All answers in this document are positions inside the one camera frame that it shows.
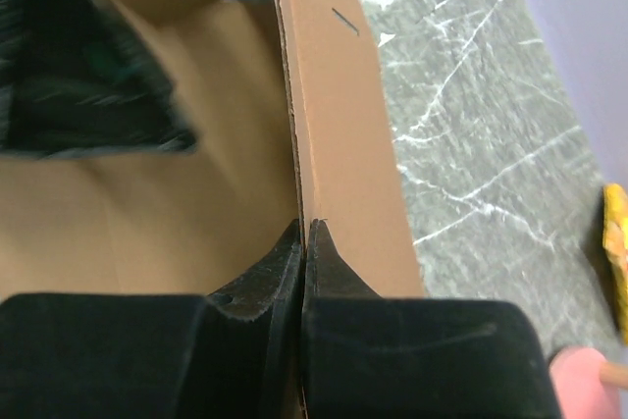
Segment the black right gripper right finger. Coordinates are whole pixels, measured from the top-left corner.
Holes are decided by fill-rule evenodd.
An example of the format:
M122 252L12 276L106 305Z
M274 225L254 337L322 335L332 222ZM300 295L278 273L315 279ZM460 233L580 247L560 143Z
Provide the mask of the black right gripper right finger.
M557 418L529 318L500 300L388 298L312 223L301 371L311 418Z

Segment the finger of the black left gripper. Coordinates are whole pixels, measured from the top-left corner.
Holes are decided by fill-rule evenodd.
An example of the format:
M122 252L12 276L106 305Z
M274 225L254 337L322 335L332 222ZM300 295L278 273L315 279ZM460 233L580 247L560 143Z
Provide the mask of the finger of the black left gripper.
M186 152L173 84L108 0L1 0L1 151Z

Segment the brown cardboard box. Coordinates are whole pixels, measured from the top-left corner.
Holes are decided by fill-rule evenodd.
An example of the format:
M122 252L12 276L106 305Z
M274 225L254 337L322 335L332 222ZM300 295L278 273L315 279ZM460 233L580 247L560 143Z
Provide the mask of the brown cardboard box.
M358 0L108 0L173 84L186 152L1 151L1 305L26 293L208 295L297 224L378 295L423 290Z

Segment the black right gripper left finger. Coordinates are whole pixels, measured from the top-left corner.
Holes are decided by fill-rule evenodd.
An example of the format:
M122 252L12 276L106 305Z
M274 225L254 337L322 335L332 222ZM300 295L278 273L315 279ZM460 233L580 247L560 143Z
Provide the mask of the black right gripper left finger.
M26 293L1 305L5 418L294 418L302 246L208 295Z

